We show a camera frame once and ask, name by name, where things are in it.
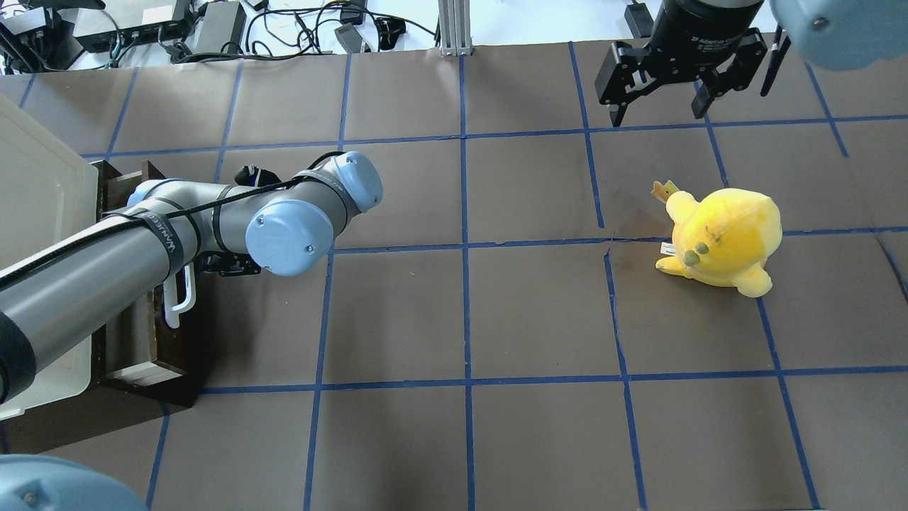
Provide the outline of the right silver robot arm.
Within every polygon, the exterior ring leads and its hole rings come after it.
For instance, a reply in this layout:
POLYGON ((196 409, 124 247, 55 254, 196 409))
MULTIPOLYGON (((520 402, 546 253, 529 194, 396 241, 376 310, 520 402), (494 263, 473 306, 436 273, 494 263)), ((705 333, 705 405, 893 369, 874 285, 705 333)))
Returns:
POLYGON ((646 45, 609 46, 594 79, 597 101, 619 127, 639 97, 669 84, 698 83, 692 114, 703 119, 730 91, 750 87, 768 65, 760 90, 767 96, 790 49, 833 71, 868 67, 906 53, 904 1, 772 1, 772 43, 753 26, 761 1, 664 1, 646 45))

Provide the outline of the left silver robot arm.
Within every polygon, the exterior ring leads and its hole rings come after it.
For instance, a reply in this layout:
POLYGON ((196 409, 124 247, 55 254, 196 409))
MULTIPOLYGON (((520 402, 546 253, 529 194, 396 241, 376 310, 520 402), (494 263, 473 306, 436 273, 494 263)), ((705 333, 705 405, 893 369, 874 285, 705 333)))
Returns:
POLYGON ((355 216, 383 198, 361 152, 331 151, 286 181, 218 185, 152 179, 127 206, 2 271, 2 400, 141 295, 207 256, 301 275, 355 216))

